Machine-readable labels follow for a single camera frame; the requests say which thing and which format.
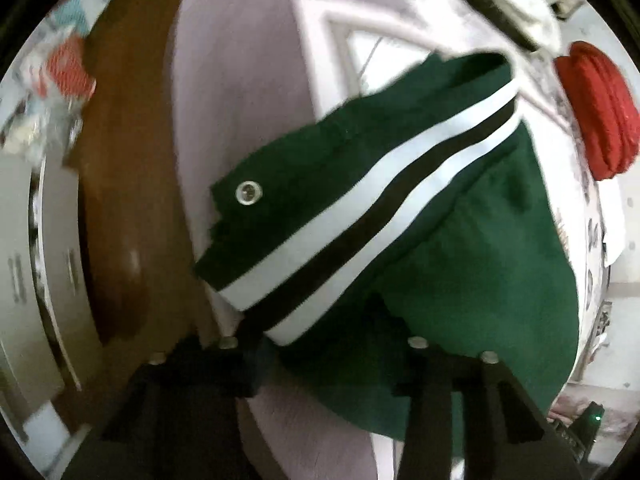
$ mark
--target cabinet door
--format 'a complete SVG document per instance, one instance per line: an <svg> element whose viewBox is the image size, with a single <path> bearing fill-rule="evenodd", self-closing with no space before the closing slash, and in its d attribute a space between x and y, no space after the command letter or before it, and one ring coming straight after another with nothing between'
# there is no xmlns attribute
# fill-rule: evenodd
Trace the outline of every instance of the cabinet door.
<svg viewBox="0 0 640 480"><path fill-rule="evenodd" d="M29 192L31 167L0 155L0 342L2 373L26 413L35 412L63 387L45 336L31 273Z"/></svg>
<svg viewBox="0 0 640 480"><path fill-rule="evenodd" d="M46 305L76 387L100 367L102 346L84 285L78 235L78 175L47 158L40 173L38 241Z"/></svg>

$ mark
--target red fabric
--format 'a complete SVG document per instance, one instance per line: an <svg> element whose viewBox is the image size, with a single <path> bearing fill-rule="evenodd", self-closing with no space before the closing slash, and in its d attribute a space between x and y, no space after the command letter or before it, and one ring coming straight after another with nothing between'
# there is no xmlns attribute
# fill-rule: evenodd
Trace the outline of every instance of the red fabric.
<svg viewBox="0 0 640 480"><path fill-rule="evenodd" d="M585 41L572 43L556 70L574 109L596 180L624 173L638 154L640 116L618 67Z"/></svg>

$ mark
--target brown floor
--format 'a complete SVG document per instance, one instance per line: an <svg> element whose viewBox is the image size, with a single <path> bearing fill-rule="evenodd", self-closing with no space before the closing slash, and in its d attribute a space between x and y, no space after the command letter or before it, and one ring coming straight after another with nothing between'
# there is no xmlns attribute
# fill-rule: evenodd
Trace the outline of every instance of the brown floor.
<svg viewBox="0 0 640 480"><path fill-rule="evenodd" d="M214 324L193 255L174 170L166 46L180 0L114 0L86 43L97 79L69 165L79 171L84 266L105 344L104 370L55 405L72 427L100 415L155 351Z"/></svg>

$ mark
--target black strip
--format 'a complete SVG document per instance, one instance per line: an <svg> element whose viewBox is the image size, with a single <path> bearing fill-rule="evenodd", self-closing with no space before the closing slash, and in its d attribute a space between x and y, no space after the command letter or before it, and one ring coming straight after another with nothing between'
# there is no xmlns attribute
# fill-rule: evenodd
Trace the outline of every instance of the black strip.
<svg viewBox="0 0 640 480"><path fill-rule="evenodd" d="M261 331L276 326L355 256L396 214L409 193L451 155L486 139L515 111L515 99L464 134L444 140L414 160L389 183L358 221L300 267L286 282L245 311Z"/></svg>

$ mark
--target orange-red cloth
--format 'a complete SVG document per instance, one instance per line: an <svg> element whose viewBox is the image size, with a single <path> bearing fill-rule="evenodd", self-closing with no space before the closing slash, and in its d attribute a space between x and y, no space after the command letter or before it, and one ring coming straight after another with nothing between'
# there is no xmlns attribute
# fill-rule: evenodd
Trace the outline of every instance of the orange-red cloth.
<svg viewBox="0 0 640 480"><path fill-rule="evenodd" d="M574 109L596 180L624 173L638 154L640 116L620 70L585 41L572 43L556 70Z"/></svg>

